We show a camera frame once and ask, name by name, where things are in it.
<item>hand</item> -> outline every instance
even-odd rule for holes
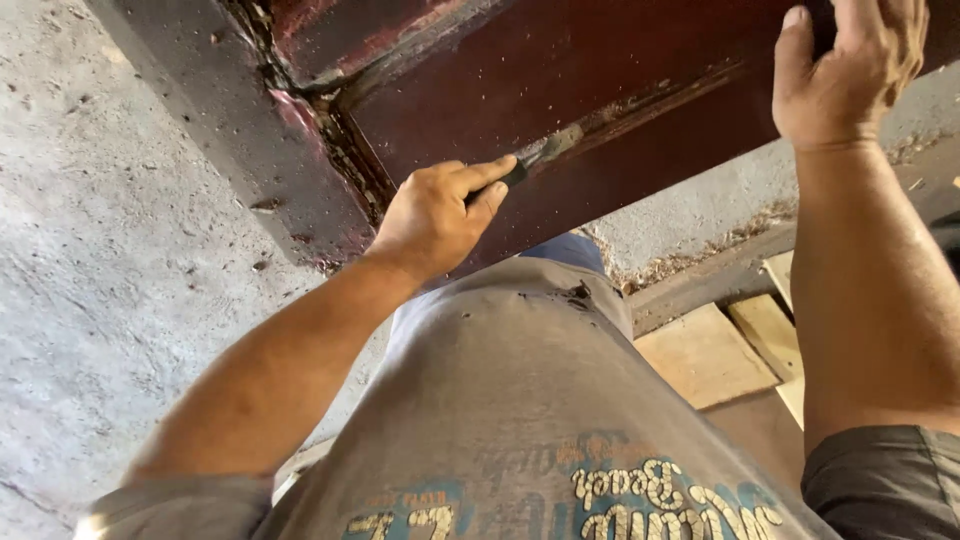
[[[800,150],[876,141],[880,118],[924,63],[924,0],[833,0],[833,50],[813,62],[813,20],[787,12],[777,42],[774,120]]]
[[[456,268],[507,196],[507,185],[497,180],[515,166],[516,158],[506,156],[470,167],[446,161],[414,172],[396,191],[367,256],[420,282]],[[465,207],[464,199],[478,189],[483,192]]]

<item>chisel handle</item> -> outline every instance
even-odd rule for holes
[[[511,170],[503,178],[501,178],[499,182],[502,182],[506,184],[507,187],[509,187],[510,189],[513,189],[515,185],[523,182],[526,179],[527,179],[527,167],[523,164],[523,161],[517,160],[516,166],[513,168],[513,170]],[[480,195],[482,191],[483,189],[477,189],[476,191],[471,191],[471,193],[467,195],[467,197],[464,199],[464,206],[466,207],[470,206],[470,204],[476,200],[476,198]]]

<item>blue pants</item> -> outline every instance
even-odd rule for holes
[[[574,233],[563,233],[556,238],[551,238],[521,253],[520,256],[556,260],[593,270],[603,276],[607,275],[603,268],[600,248],[589,238]]]

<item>sawdust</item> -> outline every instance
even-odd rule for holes
[[[639,270],[624,270],[612,258],[612,246],[600,237],[596,230],[582,228],[579,233],[593,240],[600,248],[607,275],[616,283],[624,294],[634,294],[650,285],[661,282],[711,258],[721,252],[729,250],[758,234],[766,233],[771,227],[795,221],[797,218],[796,200],[779,200],[762,209],[742,226],[727,231],[715,241],[704,242],[701,251],[695,254],[676,253],[665,257],[654,258]]]
[[[954,134],[948,134],[943,130],[933,133],[914,133],[906,139],[894,144],[887,150],[887,159],[892,165],[904,165],[913,162],[920,152],[929,150],[940,144],[944,139],[953,137]]]

